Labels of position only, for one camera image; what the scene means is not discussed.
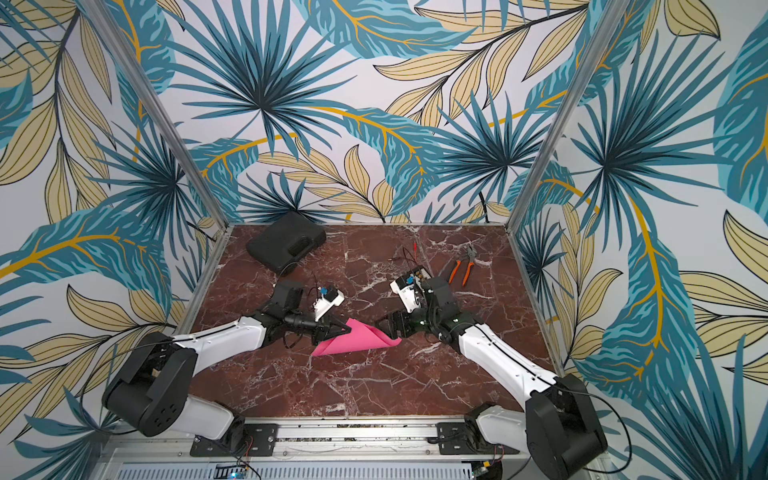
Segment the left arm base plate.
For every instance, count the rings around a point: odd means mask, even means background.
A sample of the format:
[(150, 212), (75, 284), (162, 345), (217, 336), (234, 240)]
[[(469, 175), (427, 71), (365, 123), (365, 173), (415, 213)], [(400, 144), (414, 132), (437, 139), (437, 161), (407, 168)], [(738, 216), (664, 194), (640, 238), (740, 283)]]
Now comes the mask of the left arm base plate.
[(231, 427), (220, 440), (196, 436), (193, 458), (271, 457), (279, 426), (276, 423), (245, 423)]

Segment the pink square paper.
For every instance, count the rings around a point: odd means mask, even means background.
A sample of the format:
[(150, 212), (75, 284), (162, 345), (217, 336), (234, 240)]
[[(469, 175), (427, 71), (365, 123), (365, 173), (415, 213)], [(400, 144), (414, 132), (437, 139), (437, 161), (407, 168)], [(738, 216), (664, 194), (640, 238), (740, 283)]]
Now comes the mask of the pink square paper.
[(401, 339), (392, 339), (376, 327), (349, 318), (349, 333), (321, 342), (312, 352), (313, 357), (368, 351), (398, 346)]

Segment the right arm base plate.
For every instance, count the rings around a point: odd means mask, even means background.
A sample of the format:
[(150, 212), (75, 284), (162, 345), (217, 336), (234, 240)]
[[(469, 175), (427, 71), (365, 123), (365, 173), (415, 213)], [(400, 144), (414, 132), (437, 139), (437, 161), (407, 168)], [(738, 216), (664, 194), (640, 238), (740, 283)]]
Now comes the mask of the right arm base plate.
[(491, 444), (484, 440), (479, 429), (471, 422), (439, 422), (437, 433), (427, 439), (437, 445), (441, 455), (491, 455), (518, 454), (519, 451), (501, 444)]

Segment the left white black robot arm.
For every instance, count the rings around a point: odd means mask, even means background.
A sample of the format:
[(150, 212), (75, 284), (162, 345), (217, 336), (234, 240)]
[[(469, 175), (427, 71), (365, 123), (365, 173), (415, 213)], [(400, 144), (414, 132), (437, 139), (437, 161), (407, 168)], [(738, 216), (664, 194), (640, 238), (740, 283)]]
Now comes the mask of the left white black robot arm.
[(344, 294), (321, 288), (312, 311), (300, 310), (302, 284), (280, 281), (255, 312), (197, 333), (151, 334), (132, 349), (102, 396), (102, 405), (146, 437), (167, 430), (209, 440), (237, 437), (237, 415), (190, 394), (201, 371), (236, 355), (256, 351), (288, 333), (307, 335), (314, 345), (347, 335), (351, 328), (332, 314)]

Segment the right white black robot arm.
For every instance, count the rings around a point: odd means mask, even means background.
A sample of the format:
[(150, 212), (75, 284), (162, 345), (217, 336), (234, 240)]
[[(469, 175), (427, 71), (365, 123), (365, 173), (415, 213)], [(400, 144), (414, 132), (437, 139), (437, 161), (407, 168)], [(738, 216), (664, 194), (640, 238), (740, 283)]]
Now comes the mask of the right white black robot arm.
[(468, 422), (491, 446), (530, 456), (549, 479), (569, 479), (606, 452), (608, 441), (585, 384), (556, 375), (504, 342), (492, 328), (463, 310), (441, 277), (405, 275), (390, 288), (403, 304), (377, 321), (392, 339), (427, 332), (474, 362), (522, 407), (479, 407)]

